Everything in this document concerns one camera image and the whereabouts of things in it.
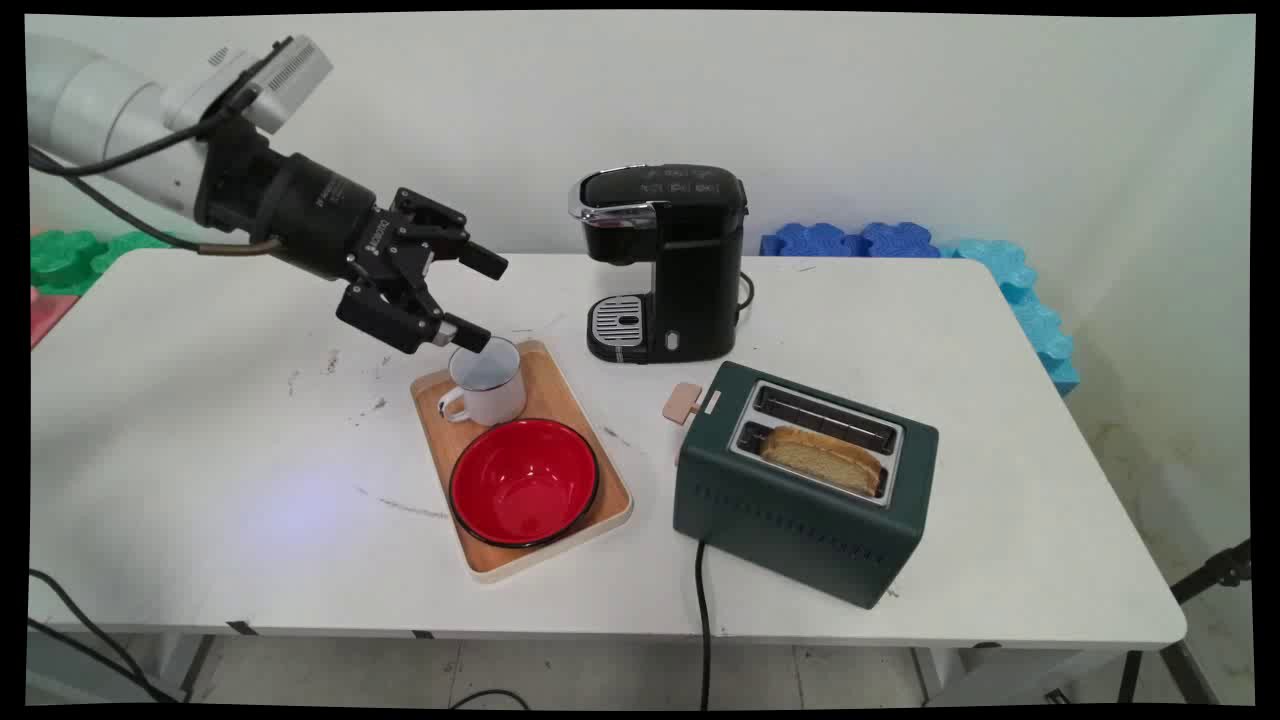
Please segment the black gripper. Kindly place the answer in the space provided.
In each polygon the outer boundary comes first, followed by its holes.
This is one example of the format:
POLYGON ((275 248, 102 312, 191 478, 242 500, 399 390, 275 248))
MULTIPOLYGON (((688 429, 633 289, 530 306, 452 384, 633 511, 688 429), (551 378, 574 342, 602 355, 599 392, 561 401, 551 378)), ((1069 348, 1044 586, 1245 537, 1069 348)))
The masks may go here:
POLYGON ((227 120, 202 137, 205 167, 195 219, 216 231, 243 231, 251 243, 275 241, 271 255, 326 281, 352 283, 335 316, 399 350, 422 345, 479 352, 492 332, 445 313, 425 286, 381 292, 369 278, 389 275, 380 261, 390 242, 424 246, 434 261, 456 260, 493 281, 508 261, 476 243, 461 211, 408 188, 379 208, 365 186, 302 154, 284 155, 244 119, 227 120))

